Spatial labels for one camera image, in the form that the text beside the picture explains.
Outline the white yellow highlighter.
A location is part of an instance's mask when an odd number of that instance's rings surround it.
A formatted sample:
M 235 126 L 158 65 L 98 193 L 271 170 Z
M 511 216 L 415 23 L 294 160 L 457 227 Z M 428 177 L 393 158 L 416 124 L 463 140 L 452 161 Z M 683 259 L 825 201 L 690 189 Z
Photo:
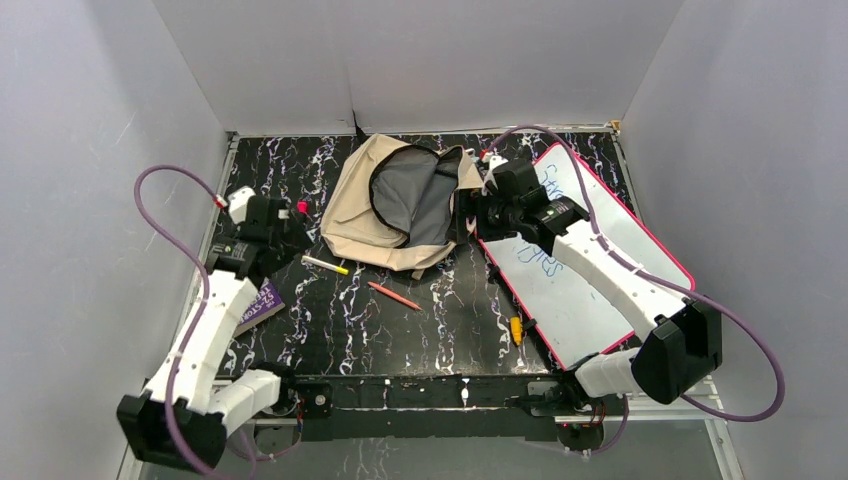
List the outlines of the white yellow highlighter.
M 310 265 L 313 265 L 313 266 L 316 266 L 316 267 L 320 267 L 322 269 L 333 271 L 333 272 L 340 274 L 340 275 L 348 275 L 349 274 L 349 270 L 347 268 L 344 268 L 340 265 L 335 265 L 335 264 L 332 264 L 330 262 L 308 256 L 308 255 L 303 255 L 301 257 L 301 261 L 303 263 L 306 263 L 306 264 L 310 264 Z

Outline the purple treehouse book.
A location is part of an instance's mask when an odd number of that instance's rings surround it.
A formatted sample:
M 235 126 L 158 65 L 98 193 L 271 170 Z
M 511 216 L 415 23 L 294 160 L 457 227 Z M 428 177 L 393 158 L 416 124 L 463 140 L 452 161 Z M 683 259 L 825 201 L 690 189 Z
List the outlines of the purple treehouse book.
M 269 279 L 266 279 L 258 291 L 253 303 L 244 312 L 240 323 L 234 330 L 233 337 L 238 337 L 272 318 L 285 307 L 277 289 Z

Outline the cream canvas student bag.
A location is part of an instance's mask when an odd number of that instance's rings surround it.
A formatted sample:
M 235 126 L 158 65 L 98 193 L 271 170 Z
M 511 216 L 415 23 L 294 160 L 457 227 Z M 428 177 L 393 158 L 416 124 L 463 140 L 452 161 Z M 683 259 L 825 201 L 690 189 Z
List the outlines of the cream canvas student bag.
M 320 234 L 339 258 L 421 273 L 459 246 L 454 191 L 482 186 L 461 146 L 436 151 L 376 134 L 345 160 Z

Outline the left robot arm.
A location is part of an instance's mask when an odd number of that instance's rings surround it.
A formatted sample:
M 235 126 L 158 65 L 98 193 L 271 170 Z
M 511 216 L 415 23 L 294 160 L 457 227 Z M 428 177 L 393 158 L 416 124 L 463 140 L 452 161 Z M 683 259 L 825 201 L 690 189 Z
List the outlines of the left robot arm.
M 213 241 L 201 273 L 202 290 L 166 359 L 138 395 L 118 404 L 117 419 L 134 456 L 148 463 L 210 473 L 227 441 L 263 409 L 294 411 L 297 387 L 279 367 L 249 369 L 215 390 L 218 368 L 262 284 L 314 243 L 305 203 L 230 195 L 234 230 Z

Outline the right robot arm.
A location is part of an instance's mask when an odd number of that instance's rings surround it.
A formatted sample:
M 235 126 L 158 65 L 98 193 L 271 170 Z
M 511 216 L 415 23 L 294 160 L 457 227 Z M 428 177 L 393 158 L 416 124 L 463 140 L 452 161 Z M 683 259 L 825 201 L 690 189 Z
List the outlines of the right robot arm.
M 569 149 L 458 167 L 454 212 L 565 366 L 565 405 L 642 393 L 668 405 L 722 362 L 719 311 Z

